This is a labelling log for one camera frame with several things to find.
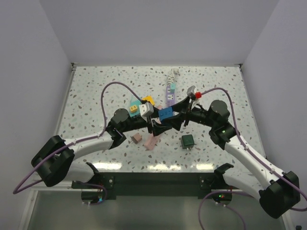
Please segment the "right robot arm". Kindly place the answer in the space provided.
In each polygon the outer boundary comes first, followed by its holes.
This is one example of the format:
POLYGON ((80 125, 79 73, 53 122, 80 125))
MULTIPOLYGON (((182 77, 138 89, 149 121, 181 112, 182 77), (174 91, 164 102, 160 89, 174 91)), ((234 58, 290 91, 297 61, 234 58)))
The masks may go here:
POLYGON ((167 119, 174 129, 187 126, 190 121, 211 128, 209 136, 212 142, 235 157, 256 179, 257 188, 247 179, 235 179, 226 172, 217 173, 214 184, 219 188, 232 185, 259 200, 263 210, 277 219, 300 201, 299 178, 292 172, 285 172, 270 163, 256 152, 228 121, 230 111, 227 104, 215 100, 208 110, 195 108, 194 102, 186 97, 171 106, 177 115, 167 119))

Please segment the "pink power strip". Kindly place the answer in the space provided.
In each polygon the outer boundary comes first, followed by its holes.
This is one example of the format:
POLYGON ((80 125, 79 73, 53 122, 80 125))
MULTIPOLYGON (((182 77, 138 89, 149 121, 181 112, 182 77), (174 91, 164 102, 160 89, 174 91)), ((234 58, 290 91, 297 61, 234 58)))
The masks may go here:
POLYGON ((147 150, 153 150, 155 145, 159 141, 159 139, 160 139, 160 135, 154 136, 153 134, 150 134, 149 137, 147 138, 147 140, 144 143, 144 147, 147 150))

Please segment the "blue cube socket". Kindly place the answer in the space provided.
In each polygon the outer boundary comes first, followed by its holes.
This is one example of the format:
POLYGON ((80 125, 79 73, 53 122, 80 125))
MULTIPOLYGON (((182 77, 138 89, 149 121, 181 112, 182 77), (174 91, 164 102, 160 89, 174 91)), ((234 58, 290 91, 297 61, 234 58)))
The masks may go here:
POLYGON ((172 107, 167 107, 164 109, 160 109, 158 111, 159 120, 162 122, 163 120, 170 118, 174 115, 172 107))

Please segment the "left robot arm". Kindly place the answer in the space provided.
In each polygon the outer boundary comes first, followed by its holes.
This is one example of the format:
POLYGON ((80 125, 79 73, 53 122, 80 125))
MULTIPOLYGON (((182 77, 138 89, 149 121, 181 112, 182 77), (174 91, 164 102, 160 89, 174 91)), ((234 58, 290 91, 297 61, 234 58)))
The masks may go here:
POLYGON ((104 132, 73 139, 62 139, 59 135, 51 137, 33 157, 31 165, 47 187, 64 180, 82 180, 87 187, 94 188, 99 184, 98 174, 73 169, 72 162, 97 151, 116 148, 126 140, 124 132, 149 125, 142 116, 131 117, 126 109, 118 109, 104 132))

